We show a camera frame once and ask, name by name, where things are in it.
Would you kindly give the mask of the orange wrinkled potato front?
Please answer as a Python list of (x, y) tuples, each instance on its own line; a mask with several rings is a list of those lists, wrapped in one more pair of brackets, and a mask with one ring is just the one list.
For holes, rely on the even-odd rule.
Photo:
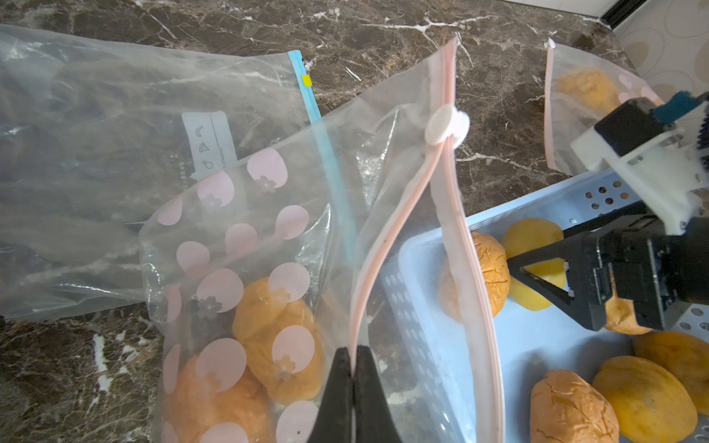
[(576, 373), (552, 370), (531, 391), (532, 442), (620, 441), (613, 407)]

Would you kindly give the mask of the clear pink zipper bag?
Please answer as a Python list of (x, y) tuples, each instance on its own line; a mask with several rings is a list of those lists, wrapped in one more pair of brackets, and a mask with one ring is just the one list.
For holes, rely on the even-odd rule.
[(565, 175), (586, 171), (572, 142), (629, 99), (664, 101), (643, 79), (597, 55), (546, 44), (544, 142), (548, 167)]

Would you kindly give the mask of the clear pink zipper bag spare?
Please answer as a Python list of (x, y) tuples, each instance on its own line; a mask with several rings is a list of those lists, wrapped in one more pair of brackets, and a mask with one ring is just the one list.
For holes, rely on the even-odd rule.
[[(155, 441), (181, 442), (166, 422), (166, 405), (188, 360), (197, 359), (199, 378), (216, 376), (219, 392), (250, 371), (232, 332), (234, 310), (246, 287), (266, 278), (271, 291), (284, 289), (311, 310), (325, 370), (310, 401), (283, 405), (266, 391), (273, 442), (308, 442), (335, 352), (348, 350), (353, 378), (358, 346), (373, 352), (407, 442), (393, 408), (417, 396), (417, 377), (380, 273), (406, 225), (422, 215), (441, 230), (446, 254), (439, 306), (465, 332), (476, 406), (472, 442), (504, 441), (493, 314), (457, 178), (456, 151), (471, 125), (456, 105), (458, 46), (447, 42), (297, 134), (202, 179), (141, 229), (147, 302), (164, 334)], [(198, 442), (250, 441), (240, 425), (226, 422)]]

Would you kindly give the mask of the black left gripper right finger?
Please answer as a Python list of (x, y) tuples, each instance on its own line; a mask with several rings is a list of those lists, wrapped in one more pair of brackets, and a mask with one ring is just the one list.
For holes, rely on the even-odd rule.
[(358, 346), (354, 383), (354, 441), (356, 443), (401, 443), (387, 403), (373, 352)]

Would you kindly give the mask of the light blue plastic basket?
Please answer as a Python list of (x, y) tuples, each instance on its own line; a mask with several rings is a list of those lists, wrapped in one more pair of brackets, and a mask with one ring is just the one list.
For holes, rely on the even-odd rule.
[[(496, 237), (527, 217), (570, 228), (636, 201), (636, 195), (616, 175), (588, 173), (474, 214), (467, 224)], [(380, 273), (404, 353), (417, 377), (417, 396), (393, 408), (403, 419), (401, 433), (407, 442), (472, 442), (476, 438), (473, 372), (465, 332), (438, 302), (439, 271), (445, 257), (441, 230), (422, 215), (406, 225), (400, 249)], [(620, 334), (586, 330), (557, 308), (533, 313), (508, 302), (494, 323), (510, 442), (528, 438), (528, 394), (548, 370), (570, 369), (589, 378), (606, 358), (631, 348)]]

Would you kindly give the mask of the yellow potato front middle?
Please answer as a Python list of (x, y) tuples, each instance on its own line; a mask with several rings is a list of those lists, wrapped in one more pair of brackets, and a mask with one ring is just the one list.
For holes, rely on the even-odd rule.
[(697, 428), (698, 412), (688, 391), (650, 360), (610, 358), (592, 386), (612, 405), (620, 433), (631, 442), (680, 442)]

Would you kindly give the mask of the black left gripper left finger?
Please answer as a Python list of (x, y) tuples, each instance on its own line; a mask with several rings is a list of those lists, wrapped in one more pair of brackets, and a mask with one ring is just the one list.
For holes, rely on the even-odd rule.
[(353, 437), (354, 385), (350, 354), (345, 347), (334, 355), (321, 407), (308, 443), (350, 443)]

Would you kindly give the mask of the clear blue zipper bag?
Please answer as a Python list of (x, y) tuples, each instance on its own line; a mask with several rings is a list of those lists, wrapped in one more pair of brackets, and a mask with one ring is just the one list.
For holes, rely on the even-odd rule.
[(301, 53), (239, 57), (1, 29), (1, 315), (138, 304), (153, 212), (321, 114)]

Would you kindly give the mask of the black corner frame post right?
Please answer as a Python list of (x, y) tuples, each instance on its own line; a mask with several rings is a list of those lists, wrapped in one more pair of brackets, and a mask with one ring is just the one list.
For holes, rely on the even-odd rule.
[(600, 20), (614, 30), (645, 3), (646, 0), (617, 0), (600, 17)]

